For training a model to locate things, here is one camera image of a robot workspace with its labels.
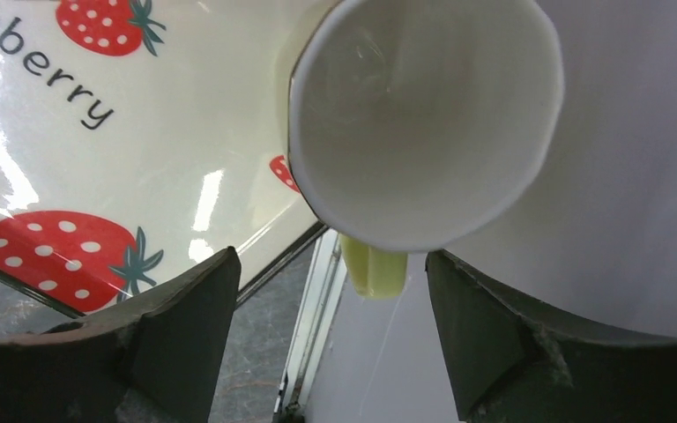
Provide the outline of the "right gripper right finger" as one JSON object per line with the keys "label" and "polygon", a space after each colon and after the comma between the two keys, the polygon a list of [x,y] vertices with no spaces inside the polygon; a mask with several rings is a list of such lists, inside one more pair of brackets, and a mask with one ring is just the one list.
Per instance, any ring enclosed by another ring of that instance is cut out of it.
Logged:
{"label": "right gripper right finger", "polygon": [[445,250],[425,271],[464,422],[677,422],[677,338],[574,315]]}

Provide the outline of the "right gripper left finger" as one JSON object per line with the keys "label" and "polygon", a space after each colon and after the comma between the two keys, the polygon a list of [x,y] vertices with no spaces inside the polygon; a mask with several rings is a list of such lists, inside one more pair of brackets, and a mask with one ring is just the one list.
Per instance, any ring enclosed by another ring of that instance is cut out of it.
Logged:
{"label": "right gripper left finger", "polygon": [[206,421],[241,270],[228,247],[118,305],[0,340],[0,422],[114,422],[133,390]]}

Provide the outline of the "yellow mug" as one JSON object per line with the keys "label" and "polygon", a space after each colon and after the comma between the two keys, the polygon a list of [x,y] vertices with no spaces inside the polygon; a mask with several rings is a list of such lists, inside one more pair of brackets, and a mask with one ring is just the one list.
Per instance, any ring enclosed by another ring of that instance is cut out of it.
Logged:
{"label": "yellow mug", "polygon": [[534,1],[313,1],[275,65],[288,172],[355,291],[507,211],[544,165],[561,45]]}

